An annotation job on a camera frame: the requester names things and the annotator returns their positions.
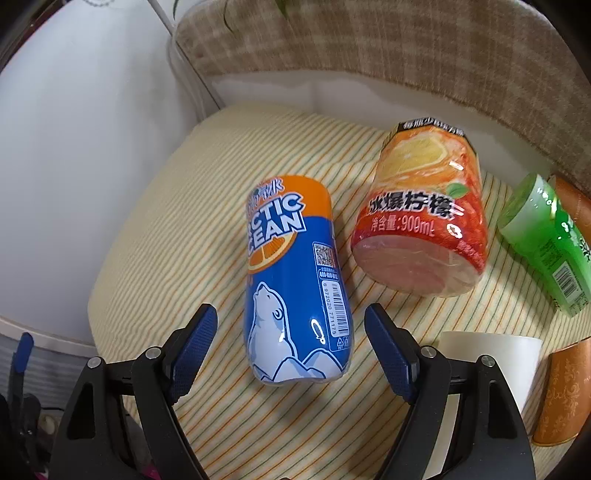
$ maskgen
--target green leaf graphic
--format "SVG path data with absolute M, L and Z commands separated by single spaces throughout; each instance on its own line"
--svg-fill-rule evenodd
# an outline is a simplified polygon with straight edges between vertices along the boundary
M 446 193 L 453 199 L 461 199 L 468 192 L 463 183 L 450 183 L 446 188 Z

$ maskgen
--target orange slice graphic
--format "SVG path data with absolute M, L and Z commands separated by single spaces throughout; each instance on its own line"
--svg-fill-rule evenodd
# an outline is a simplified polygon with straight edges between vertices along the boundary
M 289 250 L 296 239 L 296 233 L 290 232 L 276 236 L 269 243 L 257 248 L 248 259 L 249 273 L 255 273 L 269 267 Z

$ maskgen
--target plastic bottle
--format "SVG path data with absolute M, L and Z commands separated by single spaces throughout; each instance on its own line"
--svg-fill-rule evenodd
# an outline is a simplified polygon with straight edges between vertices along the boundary
M 540 272 L 569 316 L 591 299 L 591 252 L 544 179 L 529 174 L 513 192 L 497 224 L 505 239 Z

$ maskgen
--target striped cloth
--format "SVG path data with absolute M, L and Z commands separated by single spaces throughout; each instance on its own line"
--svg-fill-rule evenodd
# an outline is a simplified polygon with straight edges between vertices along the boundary
M 557 313 L 539 276 L 497 234 L 511 194 L 489 174 L 483 201 L 489 261 L 478 286 L 425 299 L 372 281 L 355 264 L 350 237 L 386 132 L 291 108 L 241 104 L 197 126 L 149 186 L 96 282 L 89 317 L 107 361 L 134 358 L 184 326 L 202 302 L 219 330 L 180 424 L 212 480 L 371 478 L 407 407 L 393 395 L 365 336 L 363 312 L 380 302 L 421 344 L 444 330 L 512 333 L 544 341 L 524 410 L 531 432 L 544 394 L 547 355 L 591 333 L 591 312 Z M 325 385 L 272 388 L 252 375 L 243 347 L 246 277 L 244 201 L 260 180 L 301 174 L 329 190 L 335 235 L 355 325 L 349 372 Z M 567 445 L 534 448 L 540 478 Z

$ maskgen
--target qr code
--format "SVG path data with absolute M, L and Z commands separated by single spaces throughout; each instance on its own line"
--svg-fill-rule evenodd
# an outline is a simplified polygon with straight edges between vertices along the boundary
M 314 244 L 314 256 L 319 267 L 336 268 L 333 250 L 328 245 Z

